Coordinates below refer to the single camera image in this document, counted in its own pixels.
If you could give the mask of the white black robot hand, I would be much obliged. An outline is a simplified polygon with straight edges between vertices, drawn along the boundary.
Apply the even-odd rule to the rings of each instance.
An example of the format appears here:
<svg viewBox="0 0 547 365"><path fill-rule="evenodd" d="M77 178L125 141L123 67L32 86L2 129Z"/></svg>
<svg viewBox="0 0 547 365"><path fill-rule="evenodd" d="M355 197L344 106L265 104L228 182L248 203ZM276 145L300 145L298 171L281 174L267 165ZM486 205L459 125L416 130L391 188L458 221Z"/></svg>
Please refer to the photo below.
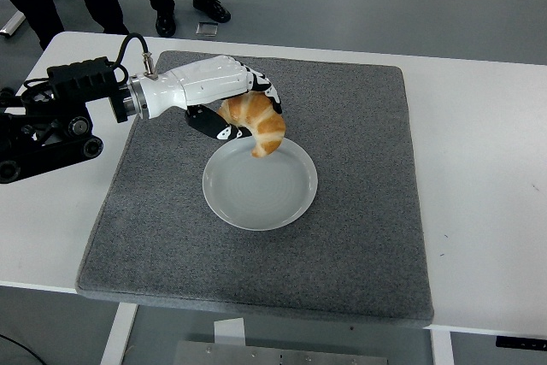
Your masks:
<svg viewBox="0 0 547 365"><path fill-rule="evenodd" d="M159 74L156 79L137 74L127 86L141 118L153 119L167 109L180 108L190 127L219 140L248 137L250 131L230 125L207 107L209 103L258 91L269 98L275 112L282 112L270 80L230 56L192 62Z"/></svg>

